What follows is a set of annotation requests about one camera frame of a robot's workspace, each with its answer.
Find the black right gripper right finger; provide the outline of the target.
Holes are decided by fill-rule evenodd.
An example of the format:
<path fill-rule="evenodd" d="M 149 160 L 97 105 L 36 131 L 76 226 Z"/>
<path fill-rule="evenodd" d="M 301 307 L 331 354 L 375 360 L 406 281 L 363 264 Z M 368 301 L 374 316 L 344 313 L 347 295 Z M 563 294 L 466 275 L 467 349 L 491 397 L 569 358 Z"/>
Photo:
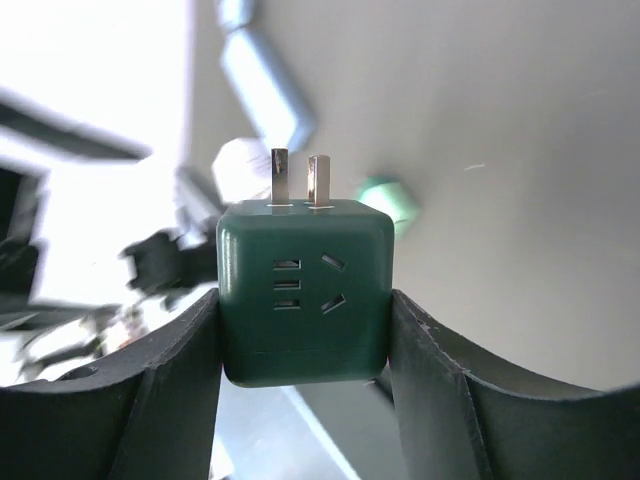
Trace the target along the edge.
<path fill-rule="evenodd" d="M 412 479 L 636 479 L 639 388 L 515 365 L 393 293 L 390 371 Z"/>

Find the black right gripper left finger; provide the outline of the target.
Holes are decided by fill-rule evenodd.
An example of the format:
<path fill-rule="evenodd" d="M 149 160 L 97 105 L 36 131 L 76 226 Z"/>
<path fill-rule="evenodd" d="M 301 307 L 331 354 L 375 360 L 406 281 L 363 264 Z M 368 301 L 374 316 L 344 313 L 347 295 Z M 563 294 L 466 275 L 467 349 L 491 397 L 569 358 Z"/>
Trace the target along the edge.
<path fill-rule="evenodd" d="M 4 479 L 206 479 L 221 381 L 218 293 L 56 381 L 1 391 Z"/>

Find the dark green cube socket adapter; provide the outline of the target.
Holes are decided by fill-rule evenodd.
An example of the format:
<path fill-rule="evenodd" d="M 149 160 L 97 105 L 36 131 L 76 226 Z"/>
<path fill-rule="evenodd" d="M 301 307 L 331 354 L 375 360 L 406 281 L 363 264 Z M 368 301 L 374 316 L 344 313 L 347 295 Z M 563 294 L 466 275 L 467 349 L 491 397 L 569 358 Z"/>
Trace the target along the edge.
<path fill-rule="evenodd" d="M 385 213 L 330 194 L 330 159 L 289 193 L 288 152 L 271 152 L 271 195 L 217 225 L 223 367 L 235 385 L 366 380 L 387 363 L 395 228 Z"/>

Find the light green plug adapter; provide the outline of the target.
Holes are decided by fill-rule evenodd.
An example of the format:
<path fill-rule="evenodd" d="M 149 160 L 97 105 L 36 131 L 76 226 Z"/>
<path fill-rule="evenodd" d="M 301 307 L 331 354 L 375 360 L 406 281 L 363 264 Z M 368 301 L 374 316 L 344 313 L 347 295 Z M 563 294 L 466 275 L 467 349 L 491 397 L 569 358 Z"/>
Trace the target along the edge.
<path fill-rule="evenodd" d="M 393 176 L 369 176 L 356 190 L 355 199 L 364 205 L 388 215 L 401 238 L 420 213 L 420 206 L 399 178 Z"/>

